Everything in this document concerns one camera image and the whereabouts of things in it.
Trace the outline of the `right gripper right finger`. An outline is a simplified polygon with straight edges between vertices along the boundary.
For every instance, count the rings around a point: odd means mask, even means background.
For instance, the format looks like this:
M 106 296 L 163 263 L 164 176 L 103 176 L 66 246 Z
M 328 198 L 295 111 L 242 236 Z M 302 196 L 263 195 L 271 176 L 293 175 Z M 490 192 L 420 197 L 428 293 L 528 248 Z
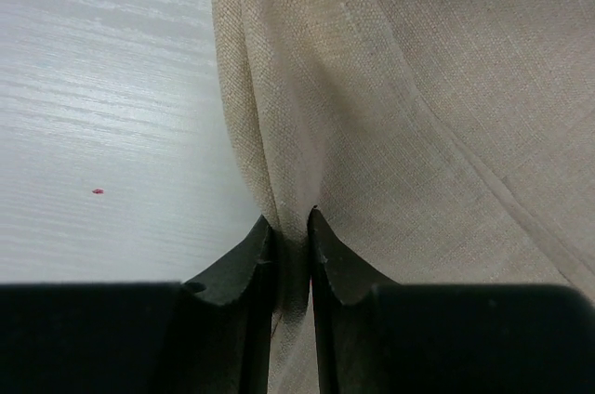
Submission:
M 323 393 L 590 393 L 594 307 L 552 284 L 399 284 L 308 221 Z

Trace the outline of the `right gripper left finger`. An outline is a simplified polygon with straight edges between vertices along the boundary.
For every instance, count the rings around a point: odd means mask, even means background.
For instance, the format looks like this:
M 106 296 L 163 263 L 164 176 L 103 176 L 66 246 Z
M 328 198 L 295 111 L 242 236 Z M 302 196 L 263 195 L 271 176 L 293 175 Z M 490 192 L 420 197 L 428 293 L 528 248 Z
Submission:
M 1 288 L 5 393 L 263 393 L 274 238 L 260 219 L 186 282 Z

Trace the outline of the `beige cloth napkin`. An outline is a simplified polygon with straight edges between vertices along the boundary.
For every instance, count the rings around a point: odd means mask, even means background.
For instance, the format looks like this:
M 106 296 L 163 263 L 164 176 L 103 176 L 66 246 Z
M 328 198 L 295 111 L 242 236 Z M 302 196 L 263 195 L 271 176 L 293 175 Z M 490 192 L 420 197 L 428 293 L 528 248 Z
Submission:
M 399 282 L 594 294 L 594 0 L 213 0 L 231 144 L 281 238 L 271 393 L 315 393 L 307 219 Z

